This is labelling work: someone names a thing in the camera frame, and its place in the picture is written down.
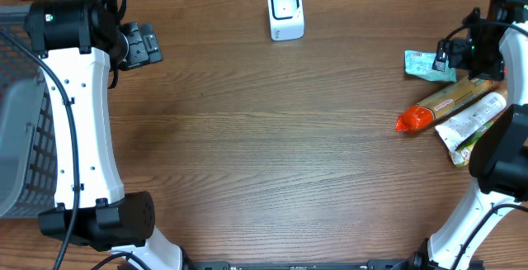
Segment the teal tissue packet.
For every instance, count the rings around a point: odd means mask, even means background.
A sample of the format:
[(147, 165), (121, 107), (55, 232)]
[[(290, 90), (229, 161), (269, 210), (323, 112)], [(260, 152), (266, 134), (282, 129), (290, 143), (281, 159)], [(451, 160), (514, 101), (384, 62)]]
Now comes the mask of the teal tissue packet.
[(435, 57), (435, 53), (405, 50), (405, 72), (430, 82), (456, 82), (455, 69), (446, 68), (444, 72), (432, 69)]

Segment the red spaghetti packet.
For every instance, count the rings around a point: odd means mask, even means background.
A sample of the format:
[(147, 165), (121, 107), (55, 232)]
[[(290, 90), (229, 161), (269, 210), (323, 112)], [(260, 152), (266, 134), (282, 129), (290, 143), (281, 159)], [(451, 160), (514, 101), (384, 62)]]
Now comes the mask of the red spaghetti packet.
[(493, 80), (462, 79), (416, 103), (399, 115), (395, 130), (407, 133), (420, 131), (432, 125), (436, 120), (448, 116), (475, 98), (482, 96), (497, 85), (498, 82)]

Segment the white cream tube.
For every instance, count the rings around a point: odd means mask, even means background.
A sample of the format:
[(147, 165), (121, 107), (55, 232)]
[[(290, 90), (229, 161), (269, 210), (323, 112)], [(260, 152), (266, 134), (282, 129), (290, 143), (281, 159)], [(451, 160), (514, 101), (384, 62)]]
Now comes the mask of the white cream tube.
[(485, 123), (491, 121), (507, 104), (507, 91), (490, 92), (473, 105), (435, 126), (450, 152), (455, 151)]

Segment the green snack carton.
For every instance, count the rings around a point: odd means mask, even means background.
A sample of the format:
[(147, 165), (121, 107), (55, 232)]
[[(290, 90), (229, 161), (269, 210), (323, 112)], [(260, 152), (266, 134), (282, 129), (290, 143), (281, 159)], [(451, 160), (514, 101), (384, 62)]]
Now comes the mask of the green snack carton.
[(462, 142), (453, 152), (450, 152), (452, 163), (461, 168), (469, 164), (471, 153), (477, 141), (493, 125), (494, 121), (489, 121), (478, 128), (469, 138)]

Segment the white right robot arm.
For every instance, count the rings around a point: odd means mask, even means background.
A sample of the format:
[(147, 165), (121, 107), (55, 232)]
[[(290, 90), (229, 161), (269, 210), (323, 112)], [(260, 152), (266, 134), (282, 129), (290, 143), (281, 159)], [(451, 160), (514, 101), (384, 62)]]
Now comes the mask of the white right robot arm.
[(434, 70), (466, 69), (469, 78), (507, 81), (507, 108), (476, 142), (469, 160), (472, 181), (446, 223), (397, 269), (481, 269), (472, 261), (479, 245), (527, 200), (527, 0), (490, 0), (462, 22), (466, 39), (440, 40)]

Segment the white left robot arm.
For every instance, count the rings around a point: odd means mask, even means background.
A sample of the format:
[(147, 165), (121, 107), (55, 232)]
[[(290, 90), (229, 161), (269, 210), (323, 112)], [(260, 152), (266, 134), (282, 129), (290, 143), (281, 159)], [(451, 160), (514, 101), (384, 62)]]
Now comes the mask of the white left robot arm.
[(58, 169), (40, 231), (132, 268), (188, 269), (184, 251), (156, 227), (151, 195), (126, 192), (116, 167), (108, 92), (120, 71), (163, 58), (153, 28), (124, 23), (125, 11), (126, 0), (52, 0), (32, 4), (26, 17), (49, 90)]

